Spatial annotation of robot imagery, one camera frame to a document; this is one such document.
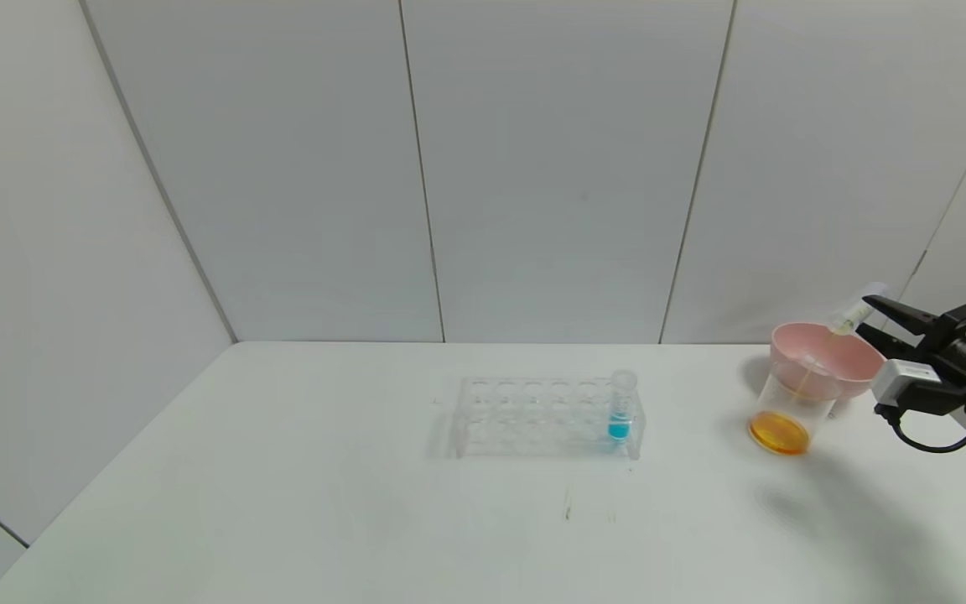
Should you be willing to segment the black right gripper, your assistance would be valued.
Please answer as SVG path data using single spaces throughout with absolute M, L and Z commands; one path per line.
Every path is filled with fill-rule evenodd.
M 883 358 L 916 359 L 934 368 L 945 383 L 966 388 L 966 305 L 934 315 L 878 294 L 861 299 L 908 333 L 922 336 L 915 346 L 873 325 L 859 325 L 855 333 Z

